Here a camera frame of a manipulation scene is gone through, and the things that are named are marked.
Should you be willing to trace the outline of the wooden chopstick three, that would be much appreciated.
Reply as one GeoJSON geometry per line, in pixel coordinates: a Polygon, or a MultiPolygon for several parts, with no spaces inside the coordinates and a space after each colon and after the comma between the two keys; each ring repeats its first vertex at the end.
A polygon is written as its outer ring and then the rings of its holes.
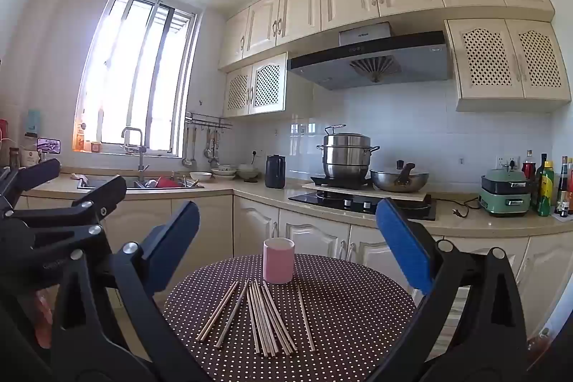
{"type": "Polygon", "coordinates": [[[254,298],[252,297],[251,293],[251,282],[247,282],[247,300],[248,300],[248,308],[250,314],[250,322],[251,322],[251,332],[252,332],[252,339],[254,340],[255,344],[255,353],[260,354],[260,343],[259,343],[259,336],[258,336],[258,329],[256,324],[256,315],[255,315],[255,303],[254,298]]]}

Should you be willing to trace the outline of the phone on stand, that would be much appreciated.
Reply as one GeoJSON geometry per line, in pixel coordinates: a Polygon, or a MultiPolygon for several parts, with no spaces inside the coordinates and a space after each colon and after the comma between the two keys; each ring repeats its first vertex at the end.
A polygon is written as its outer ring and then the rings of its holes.
{"type": "Polygon", "coordinates": [[[42,154],[55,154],[61,153],[61,141],[58,139],[50,139],[49,137],[39,137],[37,140],[37,150],[42,154]]]}

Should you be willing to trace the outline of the stacked white dishes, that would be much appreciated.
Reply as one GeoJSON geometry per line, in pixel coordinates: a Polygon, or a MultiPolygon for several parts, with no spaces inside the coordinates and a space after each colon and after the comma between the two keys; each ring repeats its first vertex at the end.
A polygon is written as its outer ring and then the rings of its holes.
{"type": "Polygon", "coordinates": [[[213,168],[212,174],[215,178],[221,179],[240,178],[251,180],[258,178],[259,171],[255,166],[248,164],[240,164],[238,167],[220,165],[217,168],[213,168]]]}

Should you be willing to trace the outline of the white bowl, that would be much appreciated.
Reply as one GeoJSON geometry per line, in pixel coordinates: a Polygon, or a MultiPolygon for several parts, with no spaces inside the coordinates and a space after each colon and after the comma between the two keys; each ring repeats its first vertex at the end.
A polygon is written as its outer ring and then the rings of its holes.
{"type": "Polygon", "coordinates": [[[208,171],[192,171],[189,175],[193,180],[199,182],[209,181],[213,177],[208,171]]]}

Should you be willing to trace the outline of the green oil bottle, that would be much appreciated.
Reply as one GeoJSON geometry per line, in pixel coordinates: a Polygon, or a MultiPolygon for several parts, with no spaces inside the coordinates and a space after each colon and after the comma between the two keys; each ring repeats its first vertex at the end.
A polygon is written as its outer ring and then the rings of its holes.
{"type": "Polygon", "coordinates": [[[537,213],[539,216],[547,217],[551,213],[554,177],[554,163],[552,161],[546,161],[544,163],[540,181],[540,194],[537,207],[537,213]]]}

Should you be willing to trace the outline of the kitchen window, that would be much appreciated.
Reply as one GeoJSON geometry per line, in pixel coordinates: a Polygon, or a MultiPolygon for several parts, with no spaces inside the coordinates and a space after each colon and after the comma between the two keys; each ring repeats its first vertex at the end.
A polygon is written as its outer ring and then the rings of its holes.
{"type": "Polygon", "coordinates": [[[139,128],[146,155],[178,157],[197,15],[161,0],[109,0],[83,67],[72,148],[127,153],[121,130],[139,128]]]}

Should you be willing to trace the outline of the dark sauce bottle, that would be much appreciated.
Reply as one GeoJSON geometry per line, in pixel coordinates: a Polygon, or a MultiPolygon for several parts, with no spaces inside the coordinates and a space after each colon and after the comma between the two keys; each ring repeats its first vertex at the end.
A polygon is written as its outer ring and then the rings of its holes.
{"type": "Polygon", "coordinates": [[[560,217],[567,217],[569,212],[568,174],[568,157],[564,155],[561,158],[561,168],[558,179],[557,204],[555,205],[555,213],[560,217]]]}

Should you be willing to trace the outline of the wooden chopstick seven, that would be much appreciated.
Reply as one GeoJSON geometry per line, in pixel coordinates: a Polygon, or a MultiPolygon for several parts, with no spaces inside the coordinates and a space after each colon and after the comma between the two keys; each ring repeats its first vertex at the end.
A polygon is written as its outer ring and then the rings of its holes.
{"type": "Polygon", "coordinates": [[[260,301],[262,302],[268,321],[267,334],[269,334],[269,339],[271,340],[270,345],[273,347],[273,352],[277,354],[279,350],[281,350],[286,355],[291,355],[293,353],[293,346],[290,344],[287,334],[285,333],[285,327],[281,323],[278,309],[274,305],[270,291],[264,282],[258,284],[257,287],[258,295],[260,296],[260,301]]]}

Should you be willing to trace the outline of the stainless steel steamer pot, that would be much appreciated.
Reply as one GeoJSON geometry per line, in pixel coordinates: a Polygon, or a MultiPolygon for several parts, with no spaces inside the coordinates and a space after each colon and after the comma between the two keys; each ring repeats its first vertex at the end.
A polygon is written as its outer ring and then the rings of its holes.
{"type": "Polygon", "coordinates": [[[380,149],[372,145],[370,137],[359,133],[340,132],[345,124],[329,125],[324,128],[322,144],[322,168],[327,178],[352,181],[366,180],[371,155],[380,149]]]}

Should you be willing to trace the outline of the wooden chopstick nine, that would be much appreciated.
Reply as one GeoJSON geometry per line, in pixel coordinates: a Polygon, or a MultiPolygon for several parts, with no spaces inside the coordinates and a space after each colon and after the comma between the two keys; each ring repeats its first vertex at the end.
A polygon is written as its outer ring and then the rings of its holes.
{"type": "Polygon", "coordinates": [[[305,333],[307,336],[309,348],[310,348],[310,351],[314,353],[316,350],[315,342],[313,339],[312,330],[310,327],[308,315],[307,315],[304,300],[302,297],[302,291],[301,291],[301,288],[298,284],[296,284],[296,293],[297,293],[297,297],[299,300],[299,306],[300,306],[300,310],[301,310],[301,315],[302,315],[302,319],[303,319],[303,323],[304,323],[304,328],[305,328],[305,333]]]}

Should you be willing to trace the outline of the lattice door cabinet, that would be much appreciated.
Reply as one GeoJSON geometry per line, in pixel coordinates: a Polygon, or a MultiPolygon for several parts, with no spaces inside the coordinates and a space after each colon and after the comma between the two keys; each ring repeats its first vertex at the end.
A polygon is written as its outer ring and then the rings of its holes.
{"type": "Polygon", "coordinates": [[[459,112],[550,112],[571,102],[551,23],[519,19],[445,22],[459,112]]]}
{"type": "Polygon", "coordinates": [[[282,53],[229,73],[222,115],[241,117],[285,111],[287,61],[288,55],[282,53]]]}

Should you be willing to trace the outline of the lower cream cabinets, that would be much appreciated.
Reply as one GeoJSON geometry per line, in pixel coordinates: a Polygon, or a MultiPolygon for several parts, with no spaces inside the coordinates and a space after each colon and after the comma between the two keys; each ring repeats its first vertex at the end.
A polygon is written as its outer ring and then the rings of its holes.
{"type": "MultiPolygon", "coordinates": [[[[298,190],[239,189],[211,186],[191,190],[128,193],[102,222],[113,249],[140,241],[152,227],[166,223],[186,201],[199,207],[200,232],[176,274],[215,261],[258,254],[269,237],[288,237],[299,254],[350,260],[386,274],[411,293],[371,214],[336,211],[294,201],[298,190]]],[[[424,224],[436,238],[459,250],[486,253],[502,248],[517,280],[526,333],[556,334],[572,309],[572,220],[535,213],[494,217],[472,204],[469,194],[440,193],[435,218],[424,224]]]]}

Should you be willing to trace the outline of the red bowl in sink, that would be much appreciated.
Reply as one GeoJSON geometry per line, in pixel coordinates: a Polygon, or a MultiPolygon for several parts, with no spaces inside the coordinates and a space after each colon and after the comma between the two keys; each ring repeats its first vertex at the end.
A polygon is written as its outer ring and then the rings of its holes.
{"type": "Polygon", "coordinates": [[[160,177],[157,178],[157,185],[155,185],[157,189],[177,189],[181,188],[182,184],[179,181],[174,180],[172,178],[164,178],[160,177]]]}

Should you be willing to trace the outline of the wooden chopstick five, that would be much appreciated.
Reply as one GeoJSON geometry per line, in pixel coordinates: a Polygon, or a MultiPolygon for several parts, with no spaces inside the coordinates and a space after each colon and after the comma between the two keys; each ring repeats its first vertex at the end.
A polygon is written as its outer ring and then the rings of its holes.
{"type": "Polygon", "coordinates": [[[272,326],[270,324],[268,314],[266,311],[265,301],[264,298],[262,297],[261,290],[257,281],[254,282],[254,288],[255,288],[255,297],[258,301],[259,314],[261,315],[261,320],[264,326],[264,333],[265,333],[266,345],[268,347],[268,353],[271,357],[275,357],[277,354],[276,342],[274,340],[272,326]]]}

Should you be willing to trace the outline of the brown polka dot tablecloth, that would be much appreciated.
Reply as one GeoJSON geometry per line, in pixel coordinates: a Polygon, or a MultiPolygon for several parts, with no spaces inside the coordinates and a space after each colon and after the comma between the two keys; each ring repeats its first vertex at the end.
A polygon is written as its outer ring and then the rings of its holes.
{"type": "Polygon", "coordinates": [[[298,254],[294,277],[268,287],[298,351],[255,353],[247,296],[221,348],[216,343],[246,281],[261,283],[262,258],[240,256],[202,267],[167,297],[164,316],[215,381],[364,381],[405,329],[413,299],[379,271],[298,254]],[[302,291],[316,350],[311,352],[296,293],[302,291]]]}

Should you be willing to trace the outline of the beige board under pots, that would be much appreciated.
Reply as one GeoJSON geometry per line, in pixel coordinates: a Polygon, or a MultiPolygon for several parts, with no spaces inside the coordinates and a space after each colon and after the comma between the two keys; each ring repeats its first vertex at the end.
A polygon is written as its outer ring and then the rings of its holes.
{"type": "Polygon", "coordinates": [[[356,197],[368,197],[368,198],[392,198],[393,200],[401,201],[415,201],[422,202],[428,201],[430,199],[430,194],[424,192],[414,192],[414,193],[396,193],[380,190],[373,187],[365,187],[364,189],[347,189],[347,188],[337,188],[331,186],[318,186],[312,183],[306,183],[302,185],[302,189],[314,190],[322,192],[339,193],[345,195],[352,195],[356,197]]]}

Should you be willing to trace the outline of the black induction cooker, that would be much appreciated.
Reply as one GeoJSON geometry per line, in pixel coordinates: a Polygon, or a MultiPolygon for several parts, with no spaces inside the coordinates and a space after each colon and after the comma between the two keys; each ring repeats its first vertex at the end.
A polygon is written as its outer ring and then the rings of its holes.
{"type": "Polygon", "coordinates": [[[311,180],[315,183],[315,186],[328,186],[350,190],[361,190],[372,186],[370,179],[312,177],[311,180]]]}

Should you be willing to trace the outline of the right lattice door cabinet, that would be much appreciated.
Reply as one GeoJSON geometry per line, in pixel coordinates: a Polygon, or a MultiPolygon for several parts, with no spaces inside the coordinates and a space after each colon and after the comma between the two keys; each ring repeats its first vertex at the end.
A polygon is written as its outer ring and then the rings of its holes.
{"type": "Polygon", "coordinates": [[[551,23],[519,19],[445,22],[459,112],[550,112],[571,102],[551,23]]]}

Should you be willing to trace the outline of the wooden chopstick four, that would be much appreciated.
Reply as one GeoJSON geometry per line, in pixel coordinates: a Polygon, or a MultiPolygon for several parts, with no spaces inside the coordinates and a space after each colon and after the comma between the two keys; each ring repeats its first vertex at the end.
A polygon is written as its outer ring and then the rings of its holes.
{"type": "Polygon", "coordinates": [[[269,356],[269,349],[268,349],[268,345],[267,345],[267,341],[266,341],[265,333],[264,333],[265,327],[264,327],[264,324],[262,322],[262,316],[260,314],[259,301],[257,299],[257,295],[255,292],[255,283],[253,283],[253,282],[250,283],[250,292],[251,292],[252,307],[254,308],[254,314],[255,314],[255,326],[257,329],[257,333],[258,333],[258,339],[260,342],[261,353],[265,358],[267,358],[269,356]]]}

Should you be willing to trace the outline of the black gas stove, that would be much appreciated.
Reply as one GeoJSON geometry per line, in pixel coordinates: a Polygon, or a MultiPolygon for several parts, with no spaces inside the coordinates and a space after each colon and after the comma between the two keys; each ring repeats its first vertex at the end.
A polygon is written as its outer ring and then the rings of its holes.
{"type": "MultiPolygon", "coordinates": [[[[377,210],[381,201],[378,197],[359,196],[356,194],[342,194],[330,191],[313,191],[289,198],[291,201],[318,205],[338,209],[339,211],[352,211],[356,213],[372,214],[377,210]]],[[[434,221],[436,218],[437,201],[426,195],[422,201],[393,199],[408,219],[434,221]]]]}

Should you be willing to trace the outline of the grey range hood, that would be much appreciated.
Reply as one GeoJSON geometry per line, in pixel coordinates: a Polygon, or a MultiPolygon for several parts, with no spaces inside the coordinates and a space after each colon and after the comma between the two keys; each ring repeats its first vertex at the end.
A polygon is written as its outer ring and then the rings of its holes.
{"type": "Polygon", "coordinates": [[[289,58],[286,65],[290,73],[331,91],[451,78],[441,31],[339,45],[289,58]]]}

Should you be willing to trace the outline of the left lattice door cabinet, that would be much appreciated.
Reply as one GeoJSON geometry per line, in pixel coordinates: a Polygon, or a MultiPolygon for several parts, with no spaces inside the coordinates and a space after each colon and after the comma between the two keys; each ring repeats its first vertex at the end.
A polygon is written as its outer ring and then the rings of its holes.
{"type": "Polygon", "coordinates": [[[222,115],[241,117],[285,111],[287,61],[288,55],[282,53],[229,73],[222,115]]]}

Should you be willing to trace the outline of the chrome sink faucet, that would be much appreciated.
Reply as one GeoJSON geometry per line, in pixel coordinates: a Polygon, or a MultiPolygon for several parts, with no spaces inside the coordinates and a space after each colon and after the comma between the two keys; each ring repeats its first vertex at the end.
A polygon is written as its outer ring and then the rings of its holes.
{"type": "Polygon", "coordinates": [[[138,184],[141,186],[145,185],[145,172],[149,168],[149,165],[145,164],[144,157],[146,153],[146,147],[144,144],[144,134],[139,128],[132,126],[125,126],[121,130],[121,137],[123,138],[123,147],[127,153],[135,152],[138,155],[138,184]],[[132,144],[131,135],[135,134],[139,137],[139,141],[136,144],[132,144]]]}

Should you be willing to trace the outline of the dark blue kettle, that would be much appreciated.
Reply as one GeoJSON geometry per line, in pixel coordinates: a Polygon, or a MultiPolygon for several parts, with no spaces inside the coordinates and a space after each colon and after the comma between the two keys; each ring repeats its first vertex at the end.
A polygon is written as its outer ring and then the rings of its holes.
{"type": "Polygon", "coordinates": [[[267,188],[285,187],[285,156],[269,155],[266,159],[264,181],[267,188]]]}

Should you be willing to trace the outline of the green electric cooker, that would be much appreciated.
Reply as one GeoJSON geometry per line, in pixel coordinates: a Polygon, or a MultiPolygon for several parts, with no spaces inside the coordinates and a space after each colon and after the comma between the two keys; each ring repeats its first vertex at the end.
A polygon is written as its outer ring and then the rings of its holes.
{"type": "Polygon", "coordinates": [[[531,181],[522,171],[494,169],[481,177],[479,204],[493,216],[522,216],[528,213],[531,181]]]}

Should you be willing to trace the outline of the pink paper cup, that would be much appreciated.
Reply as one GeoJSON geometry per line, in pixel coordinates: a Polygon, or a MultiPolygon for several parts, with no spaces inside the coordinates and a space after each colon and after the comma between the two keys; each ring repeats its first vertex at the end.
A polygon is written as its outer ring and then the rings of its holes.
{"type": "Polygon", "coordinates": [[[287,284],[294,274],[295,243],[272,237],[263,243],[263,279],[270,284],[287,284]]]}

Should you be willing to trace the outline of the wooden chopstick six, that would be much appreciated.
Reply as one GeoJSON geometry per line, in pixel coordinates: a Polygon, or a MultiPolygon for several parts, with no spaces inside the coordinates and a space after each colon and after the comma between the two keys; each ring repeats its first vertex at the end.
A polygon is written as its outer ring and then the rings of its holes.
{"type": "Polygon", "coordinates": [[[270,324],[271,324],[271,326],[272,326],[272,330],[273,330],[273,334],[274,334],[274,340],[275,340],[275,342],[276,342],[276,349],[277,349],[277,354],[276,354],[276,356],[278,356],[278,354],[281,353],[281,350],[283,349],[283,347],[281,346],[281,340],[280,340],[280,337],[279,337],[279,335],[278,335],[278,330],[276,329],[276,325],[275,325],[275,323],[274,323],[274,319],[273,319],[273,315],[272,315],[272,313],[271,313],[270,305],[268,304],[268,302],[267,302],[267,300],[266,300],[266,298],[265,298],[265,294],[264,294],[264,292],[262,291],[260,284],[259,284],[259,287],[260,287],[260,290],[261,290],[262,297],[264,298],[266,311],[267,311],[267,314],[268,314],[268,318],[269,318],[270,324]]]}

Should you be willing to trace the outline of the steel kitchen sink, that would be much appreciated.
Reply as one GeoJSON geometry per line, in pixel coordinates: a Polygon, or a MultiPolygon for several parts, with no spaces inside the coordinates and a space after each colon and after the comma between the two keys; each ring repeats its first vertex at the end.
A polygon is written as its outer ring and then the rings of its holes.
{"type": "MultiPolygon", "coordinates": [[[[79,189],[95,189],[103,186],[112,178],[111,175],[102,175],[102,177],[95,177],[94,175],[85,175],[78,181],[77,187],[79,189]]],[[[157,189],[155,185],[157,185],[157,178],[145,178],[145,185],[141,186],[138,184],[138,177],[135,175],[133,177],[129,177],[128,175],[123,175],[122,178],[125,180],[126,187],[128,190],[173,190],[173,189],[157,189]]],[[[200,184],[198,181],[195,181],[190,178],[172,178],[177,180],[182,184],[181,188],[177,188],[180,190],[183,189],[202,189],[203,185],[200,184]]]]}

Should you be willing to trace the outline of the wall utensil rack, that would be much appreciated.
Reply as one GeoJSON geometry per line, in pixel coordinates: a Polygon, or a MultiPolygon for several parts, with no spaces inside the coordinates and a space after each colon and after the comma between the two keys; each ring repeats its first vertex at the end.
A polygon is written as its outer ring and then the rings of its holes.
{"type": "Polygon", "coordinates": [[[221,136],[224,131],[231,129],[232,124],[228,119],[187,111],[184,116],[183,166],[198,168],[196,151],[203,142],[203,157],[211,168],[216,168],[221,160],[221,136]]]}

